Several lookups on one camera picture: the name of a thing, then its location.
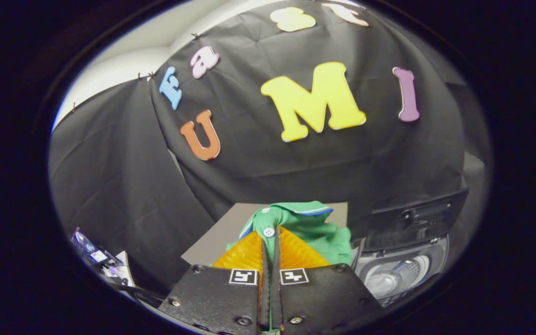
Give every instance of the white button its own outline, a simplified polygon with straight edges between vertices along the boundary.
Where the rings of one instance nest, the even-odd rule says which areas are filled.
[[[272,228],[264,229],[264,236],[273,237],[274,236],[274,229],[272,229]]]

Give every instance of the green shirt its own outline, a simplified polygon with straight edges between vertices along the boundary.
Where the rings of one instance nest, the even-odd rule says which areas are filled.
[[[260,209],[245,223],[239,239],[251,231],[262,238],[268,250],[268,261],[274,261],[274,235],[267,237],[265,229],[278,225],[295,234],[318,252],[328,263],[351,265],[351,232],[347,227],[338,229],[334,223],[326,223],[332,208],[319,201],[307,203],[275,203]],[[227,245],[229,250],[235,243]]]

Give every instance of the yellow letter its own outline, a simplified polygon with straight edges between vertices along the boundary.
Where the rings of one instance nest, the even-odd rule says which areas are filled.
[[[303,118],[311,129],[322,132],[326,105],[330,108],[331,115],[328,125],[334,130],[365,123],[365,113],[357,107],[344,77],[346,70],[344,64],[338,62],[316,66],[311,93],[285,76],[270,79],[262,85],[260,92],[272,98],[281,116],[285,129],[281,134],[283,141],[300,140],[309,133],[307,127],[299,123],[297,115]]]

